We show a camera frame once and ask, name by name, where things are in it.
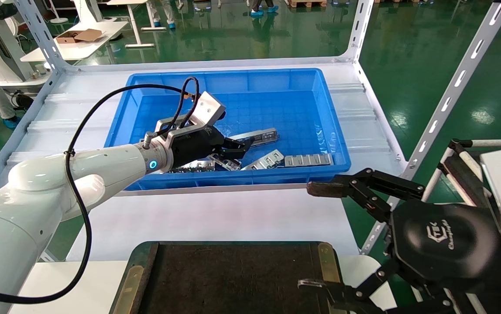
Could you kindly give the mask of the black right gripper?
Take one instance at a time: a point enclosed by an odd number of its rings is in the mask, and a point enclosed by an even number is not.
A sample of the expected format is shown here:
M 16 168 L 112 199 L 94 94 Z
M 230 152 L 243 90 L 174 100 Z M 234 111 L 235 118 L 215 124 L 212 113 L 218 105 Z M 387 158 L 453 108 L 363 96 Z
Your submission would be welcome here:
M 423 185 L 371 168 L 338 174 L 331 181 L 310 181 L 306 190 L 314 197 L 349 197 L 378 222 L 388 223 L 392 254 L 400 262 L 387 260 L 357 288 L 304 279 L 298 280 L 299 290 L 314 292 L 332 308 L 356 314 L 450 314 L 452 302 L 446 294 L 387 310 L 372 302 L 372 294 L 401 274 L 404 264 L 414 278 L 426 283 L 454 292 L 501 297 L 501 234 L 488 209 L 424 203 L 418 200 L 426 190 Z M 407 201 L 392 211 L 377 191 Z

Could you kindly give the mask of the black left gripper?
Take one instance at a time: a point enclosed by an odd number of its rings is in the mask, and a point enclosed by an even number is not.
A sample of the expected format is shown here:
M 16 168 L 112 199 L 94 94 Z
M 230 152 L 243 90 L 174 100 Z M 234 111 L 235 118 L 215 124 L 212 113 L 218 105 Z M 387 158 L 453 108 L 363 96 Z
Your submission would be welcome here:
M 212 161 L 217 163 L 241 159 L 254 143 L 252 137 L 235 140 L 224 137 L 213 126 L 205 127 L 193 133 L 185 133 L 175 137 L 172 141 L 173 169 L 182 167 L 196 160 L 201 160 L 210 155 Z

